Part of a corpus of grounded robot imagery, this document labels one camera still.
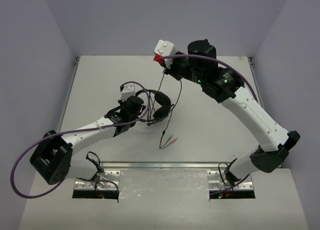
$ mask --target headphone ear cup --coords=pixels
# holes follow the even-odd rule
[[[171,110],[170,105],[164,105],[164,106],[160,107],[157,111],[155,111],[155,113],[153,114],[153,118],[155,118],[156,120],[163,119],[166,116],[168,116],[170,110]]]
[[[170,98],[167,95],[165,95],[163,92],[156,92],[154,94],[154,100],[161,106],[171,105]]]

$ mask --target gray wall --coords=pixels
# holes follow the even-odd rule
[[[253,56],[286,0],[47,0],[77,55],[151,55],[159,39],[185,51],[208,38],[220,56]]]
[[[311,230],[320,229],[320,0],[287,0],[253,62],[266,110],[301,134],[285,166]]]
[[[26,200],[11,189],[11,167],[57,126],[73,71],[74,55],[45,0],[0,0],[0,63],[0,229],[14,230]],[[15,178],[27,194],[35,175],[28,157]]]

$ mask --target black headphones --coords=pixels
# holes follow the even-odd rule
[[[143,92],[143,90],[137,91],[135,93],[135,95],[139,96],[142,92]],[[144,123],[147,122],[147,125],[150,126],[150,125],[153,125],[155,123],[161,122],[166,117],[168,117],[168,115],[171,112],[172,107],[174,105],[171,104],[170,98],[167,95],[165,95],[163,92],[157,91],[157,90],[152,90],[152,89],[148,89],[148,92],[150,94],[154,94],[154,100],[158,104],[161,105],[161,107],[154,112],[153,119],[151,119],[151,120],[141,119],[140,120],[141,122],[144,122]]]

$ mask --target robotic arm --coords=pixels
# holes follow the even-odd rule
[[[72,157],[91,144],[116,137],[129,130],[135,123],[105,128],[103,126],[131,122],[137,119],[145,108],[144,101],[135,96],[134,84],[127,84],[121,89],[121,99],[118,103],[118,107],[111,109],[97,121],[78,128],[79,132],[48,138],[38,145],[30,163],[49,185],[57,184],[65,178],[92,180],[104,171],[93,159],[87,157],[84,160],[74,160]],[[54,134],[56,132],[52,130],[44,137]]]
[[[216,48],[207,39],[188,45],[189,58],[165,58],[184,53],[179,52],[173,43],[163,40],[159,40],[154,53],[154,60],[164,67],[164,74],[200,85],[206,95],[231,111],[259,142],[255,152],[234,159],[225,169],[224,177],[232,186],[255,171],[271,173],[284,162],[300,135],[277,124],[253,98],[244,80],[235,71],[218,67],[215,61],[190,56],[216,59]]]

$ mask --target white table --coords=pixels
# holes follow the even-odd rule
[[[251,84],[253,76],[245,57],[220,57],[240,71]],[[61,130],[81,127],[117,105],[119,85],[135,80],[157,89],[162,69],[151,56],[83,56],[74,79]],[[162,91],[175,101],[179,82],[168,76]],[[194,163],[231,161],[257,146],[256,140],[230,112],[183,82],[168,136],[178,141],[165,150],[157,148],[166,122],[152,127],[139,123],[128,132],[92,146],[103,161]],[[75,158],[83,158],[89,149]],[[120,200],[72,199],[74,179],[56,191],[27,201],[21,230],[33,229],[308,229],[289,169],[255,172],[256,199],[209,201],[206,169],[128,169],[120,174]],[[31,194],[49,187],[37,174]]]

